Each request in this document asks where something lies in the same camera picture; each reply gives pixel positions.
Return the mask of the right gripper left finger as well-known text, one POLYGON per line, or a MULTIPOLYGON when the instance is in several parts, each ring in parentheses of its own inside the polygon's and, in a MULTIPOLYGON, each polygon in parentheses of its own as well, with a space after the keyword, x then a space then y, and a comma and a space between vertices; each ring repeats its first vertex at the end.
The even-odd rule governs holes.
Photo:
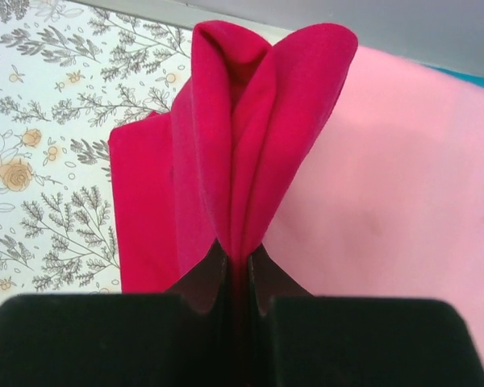
POLYGON ((0 306, 0 386, 225 386, 227 256, 163 293, 23 294, 0 306))

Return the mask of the red t shirt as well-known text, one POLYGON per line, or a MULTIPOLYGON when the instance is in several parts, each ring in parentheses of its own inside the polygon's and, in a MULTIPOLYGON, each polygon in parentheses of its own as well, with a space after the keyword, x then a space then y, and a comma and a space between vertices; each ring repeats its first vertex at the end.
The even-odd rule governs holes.
POLYGON ((172 286, 219 242, 236 287, 340 96, 358 46, 321 23, 275 44, 219 20, 197 24, 191 75, 166 113, 108 141, 121 288, 172 286))

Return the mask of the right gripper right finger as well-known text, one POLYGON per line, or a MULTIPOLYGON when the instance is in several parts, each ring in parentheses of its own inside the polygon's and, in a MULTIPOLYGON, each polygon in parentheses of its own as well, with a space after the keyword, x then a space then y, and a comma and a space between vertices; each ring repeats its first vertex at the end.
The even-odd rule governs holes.
POLYGON ((446 302, 315 296, 264 248, 248 259, 248 283, 254 386, 484 386, 446 302))

